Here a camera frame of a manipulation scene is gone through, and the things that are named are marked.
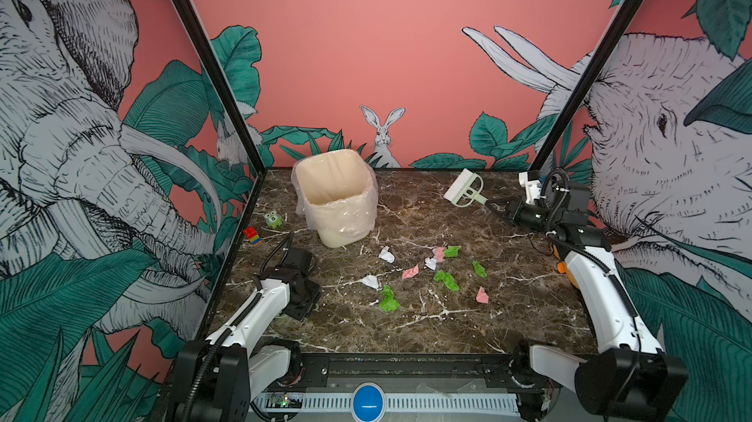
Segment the light green hand brush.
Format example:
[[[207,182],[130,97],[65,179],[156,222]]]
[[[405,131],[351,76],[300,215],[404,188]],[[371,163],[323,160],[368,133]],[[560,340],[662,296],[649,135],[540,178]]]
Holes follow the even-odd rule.
[[[458,208],[469,207],[472,203],[485,205],[487,198],[482,194],[483,188],[484,181],[477,173],[463,169],[445,192],[444,199]]]

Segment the beige trash bin with liner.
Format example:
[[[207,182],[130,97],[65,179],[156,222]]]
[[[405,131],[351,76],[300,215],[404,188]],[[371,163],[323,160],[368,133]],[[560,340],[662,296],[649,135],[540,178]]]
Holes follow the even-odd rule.
[[[291,174],[296,214],[324,246],[336,249],[366,238],[376,224],[378,184],[358,152],[342,149],[305,158]]]

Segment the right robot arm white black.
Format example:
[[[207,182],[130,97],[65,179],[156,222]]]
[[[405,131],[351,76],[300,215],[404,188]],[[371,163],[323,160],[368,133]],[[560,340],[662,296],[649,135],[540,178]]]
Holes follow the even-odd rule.
[[[527,363],[574,392],[584,410],[604,418],[663,421],[689,378],[681,359],[670,357],[648,329],[620,277],[611,245],[589,222],[585,187],[558,186],[555,198],[488,200],[501,218],[540,232],[555,247],[584,299],[597,355],[582,359],[531,344]]]

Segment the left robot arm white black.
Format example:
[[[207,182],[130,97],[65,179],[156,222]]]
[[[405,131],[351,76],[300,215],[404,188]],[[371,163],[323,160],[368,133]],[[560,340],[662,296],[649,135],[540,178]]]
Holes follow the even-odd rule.
[[[187,344],[174,365],[168,421],[243,421],[269,386],[283,388],[305,375],[300,344],[275,339],[255,347],[268,326],[287,314],[304,319],[320,296],[309,279],[313,253],[290,248],[277,265],[254,277],[257,288],[209,337]]]

